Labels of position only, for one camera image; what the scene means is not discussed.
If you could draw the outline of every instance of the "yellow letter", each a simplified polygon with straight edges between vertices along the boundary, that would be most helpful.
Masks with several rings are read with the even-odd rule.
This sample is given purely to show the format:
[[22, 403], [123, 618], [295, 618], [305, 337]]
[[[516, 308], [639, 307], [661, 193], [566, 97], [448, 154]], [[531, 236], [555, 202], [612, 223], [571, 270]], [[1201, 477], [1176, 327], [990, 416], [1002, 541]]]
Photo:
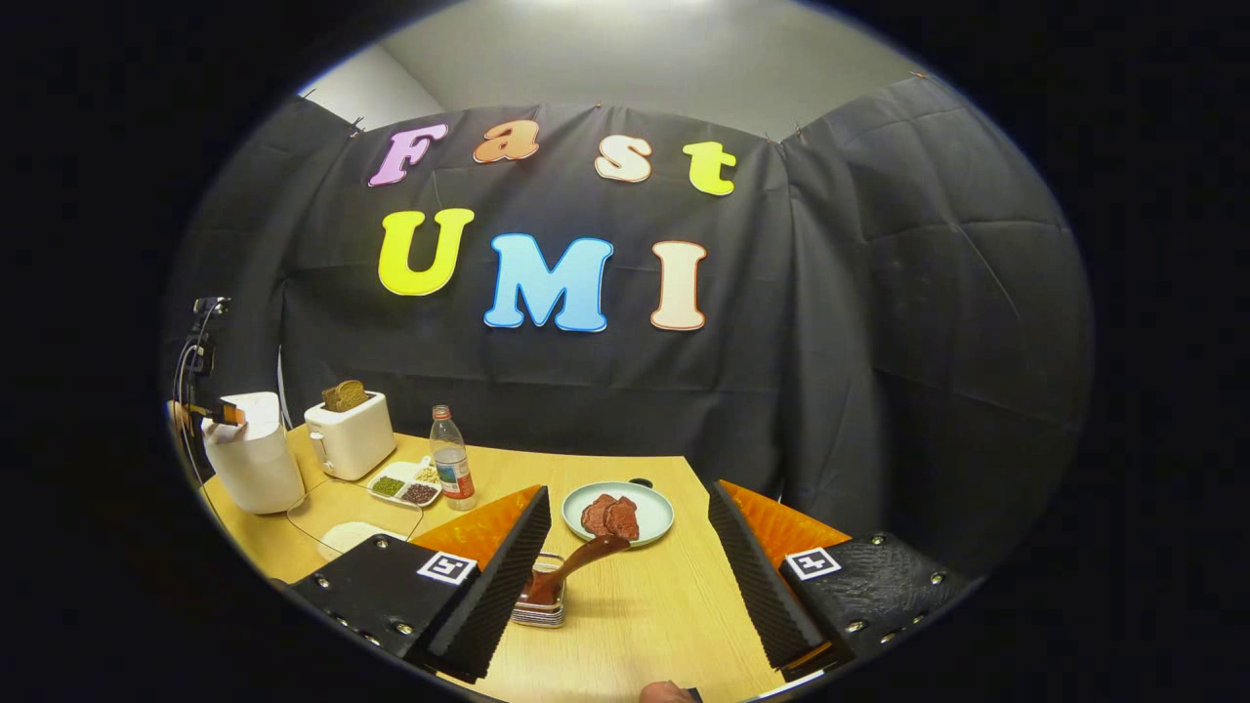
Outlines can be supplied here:
[[726, 154], [719, 141], [686, 144], [681, 153], [690, 154], [690, 183], [695, 188], [712, 195], [729, 195], [734, 191], [732, 181], [720, 180], [720, 166], [738, 165], [738, 158]]
[[382, 253], [378, 258], [378, 278], [386, 290], [396, 295], [429, 295], [451, 280], [460, 253], [460, 234], [472, 221], [472, 210], [451, 208], [439, 210], [434, 221], [439, 223], [439, 244], [434, 250], [434, 263], [424, 271], [408, 268], [408, 253], [412, 249], [412, 234], [425, 221], [416, 210], [391, 213], [382, 219], [386, 236]]

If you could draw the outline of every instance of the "lentils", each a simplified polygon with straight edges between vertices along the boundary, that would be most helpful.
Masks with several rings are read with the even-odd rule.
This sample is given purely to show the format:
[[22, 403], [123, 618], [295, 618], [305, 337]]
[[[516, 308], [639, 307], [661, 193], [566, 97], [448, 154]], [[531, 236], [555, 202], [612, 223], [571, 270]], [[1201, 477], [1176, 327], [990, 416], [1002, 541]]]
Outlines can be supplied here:
[[438, 490], [435, 490], [429, 485], [421, 485], [420, 483], [414, 483], [408, 488], [408, 490], [404, 492], [404, 495], [401, 495], [400, 498], [408, 500], [409, 503], [415, 503], [420, 505], [421, 503], [428, 502], [430, 498], [434, 498], [435, 493], [438, 493]]
[[404, 488], [404, 482], [390, 477], [382, 477], [374, 484], [374, 493], [380, 495], [395, 495], [401, 488]]

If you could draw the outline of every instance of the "cable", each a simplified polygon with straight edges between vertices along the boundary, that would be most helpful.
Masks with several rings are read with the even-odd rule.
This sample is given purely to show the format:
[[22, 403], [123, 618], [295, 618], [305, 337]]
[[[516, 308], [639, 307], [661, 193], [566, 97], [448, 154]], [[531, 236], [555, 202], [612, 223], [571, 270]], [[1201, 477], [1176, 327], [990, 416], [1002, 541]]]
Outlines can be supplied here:
[[195, 473], [195, 480], [198, 480], [200, 484], [200, 490], [204, 493], [204, 502], [209, 504], [209, 509], [212, 512], [212, 517], [216, 518], [219, 525], [225, 528], [225, 523], [221, 520], [221, 515], [218, 513], [218, 507], [212, 504], [212, 498], [209, 497], [209, 489], [205, 485], [204, 475], [200, 473], [200, 463], [195, 459], [195, 443], [191, 439], [192, 435], [195, 434], [195, 430], [194, 428], [189, 427], [190, 422], [192, 420], [190, 410], [186, 409], [188, 408], [186, 392], [189, 380], [186, 379], [185, 375], [188, 367], [188, 355], [191, 353], [202, 354], [201, 344], [204, 343], [204, 334], [205, 331], [208, 331], [209, 318], [218, 308], [221, 306], [221, 303], [222, 301], [219, 300], [218, 303], [211, 305], [208, 309], [208, 311], [204, 313], [204, 319], [201, 319], [199, 323], [200, 334], [196, 336], [195, 344], [192, 345], [191, 341], [188, 340], [188, 343], [182, 346], [182, 352], [179, 355], [178, 369], [176, 373], [174, 374], [174, 402], [178, 403], [178, 405], [188, 413], [186, 424], [184, 424], [179, 418], [175, 418], [175, 422], [179, 425], [179, 434], [182, 439], [182, 448], [186, 450], [186, 458], [191, 462], [191, 470]]

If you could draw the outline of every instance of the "bottle label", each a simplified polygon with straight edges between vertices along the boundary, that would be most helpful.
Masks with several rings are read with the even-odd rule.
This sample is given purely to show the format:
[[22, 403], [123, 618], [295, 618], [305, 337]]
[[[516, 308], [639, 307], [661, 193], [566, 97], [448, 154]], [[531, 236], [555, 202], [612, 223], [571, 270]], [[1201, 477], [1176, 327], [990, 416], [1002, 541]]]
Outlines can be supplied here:
[[472, 495], [472, 478], [469, 477], [469, 459], [460, 459], [454, 464], [435, 462], [439, 469], [439, 480], [442, 483], [442, 494], [448, 498], [461, 499]]

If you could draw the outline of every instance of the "meat slice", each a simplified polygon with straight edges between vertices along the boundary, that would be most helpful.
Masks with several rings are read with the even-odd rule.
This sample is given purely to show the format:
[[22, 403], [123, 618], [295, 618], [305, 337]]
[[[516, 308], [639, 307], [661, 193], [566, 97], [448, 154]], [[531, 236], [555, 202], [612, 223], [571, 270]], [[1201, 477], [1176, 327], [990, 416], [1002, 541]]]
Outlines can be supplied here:
[[612, 534], [612, 532], [608, 529], [605, 515], [608, 509], [615, 504], [616, 499], [606, 493], [595, 498], [595, 502], [586, 505], [586, 509], [581, 512], [581, 527], [586, 528], [586, 532], [594, 534], [595, 537]]
[[624, 537], [630, 542], [638, 539], [638, 517], [634, 514], [635, 510], [638, 510], [638, 504], [622, 495], [620, 500], [608, 507], [608, 512], [604, 515], [608, 529], [616, 537]]

